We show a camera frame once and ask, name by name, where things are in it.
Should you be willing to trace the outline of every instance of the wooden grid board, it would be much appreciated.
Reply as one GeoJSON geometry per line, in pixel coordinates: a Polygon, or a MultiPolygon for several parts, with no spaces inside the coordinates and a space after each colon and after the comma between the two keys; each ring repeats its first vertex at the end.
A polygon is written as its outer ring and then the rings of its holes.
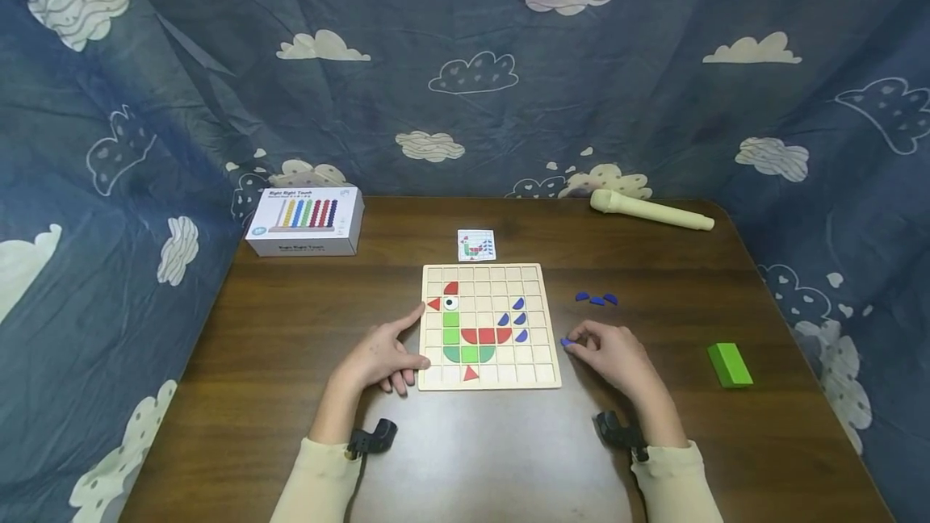
{"type": "Polygon", "coordinates": [[[536,262],[423,267],[421,390],[562,387],[536,262]]]}

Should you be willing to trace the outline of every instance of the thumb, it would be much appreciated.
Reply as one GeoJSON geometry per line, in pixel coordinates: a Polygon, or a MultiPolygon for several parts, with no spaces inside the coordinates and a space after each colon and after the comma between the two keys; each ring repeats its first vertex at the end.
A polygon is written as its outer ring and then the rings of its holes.
{"type": "Polygon", "coordinates": [[[569,352],[572,356],[579,358],[582,362],[585,362],[589,366],[594,365],[594,358],[597,356],[597,350],[590,350],[582,344],[565,345],[565,351],[569,352]]]}

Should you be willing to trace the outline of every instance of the green rectangle piece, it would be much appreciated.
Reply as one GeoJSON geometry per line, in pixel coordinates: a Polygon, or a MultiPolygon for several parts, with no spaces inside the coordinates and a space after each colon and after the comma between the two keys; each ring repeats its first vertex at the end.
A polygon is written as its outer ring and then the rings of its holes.
{"type": "Polygon", "coordinates": [[[458,345],[459,328],[445,328],[442,330],[442,345],[458,345]]]}
{"type": "Polygon", "coordinates": [[[458,311],[442,312],[442,327],[459,328],[459,312],[458,311]]]}
{"type": "Polygon", "coordinates": [[[724,388],[743,388],[751,386],[752,376],[746,368],[743,357],[736,344],[714,344],[708,348],[710,363],[714,364],[717,378],[724,388]]]}

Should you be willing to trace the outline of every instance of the person's right hand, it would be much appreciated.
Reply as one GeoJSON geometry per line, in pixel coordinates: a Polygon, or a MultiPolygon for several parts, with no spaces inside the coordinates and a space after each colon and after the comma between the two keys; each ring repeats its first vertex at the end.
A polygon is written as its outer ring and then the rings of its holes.
{"type": "Polygon", "coordinates": [[[643,344],[628,328],[586,320],[572,329],[568,339],[576,343],[565,346],[565,351],[591,366],[637,406],[667,394],[643,344]]]}

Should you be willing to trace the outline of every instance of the wooden table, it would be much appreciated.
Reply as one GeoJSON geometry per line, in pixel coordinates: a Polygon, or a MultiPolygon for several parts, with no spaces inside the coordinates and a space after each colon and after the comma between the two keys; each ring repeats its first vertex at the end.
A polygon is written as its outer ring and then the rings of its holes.
{"type": "MultiPolygon", "coordinates": [[[[455,231],[494,229],[499,262],[540,262],[556,333],[626,324],[702,448],[728,522],[891,521],[724,213],[711,232],[600,215],[585,200],[369,198],[355,257],[259,259],[245,243],[122,521],[268,521],[326,376],[369,326],[420,298],[455,231]],[[619,307],[576,303],[613,292],[619,307]],[[722,389],[706,353],[735,341],[755,386],[722,389]]],[[[405,336],[417,347],[417,330],[405,336]]],[[[359,424],[399,425],[350,520],[645,521],[629,458],[591,417],[617,396],[559,352],[558,390],[369,390],[359,424]]]]}

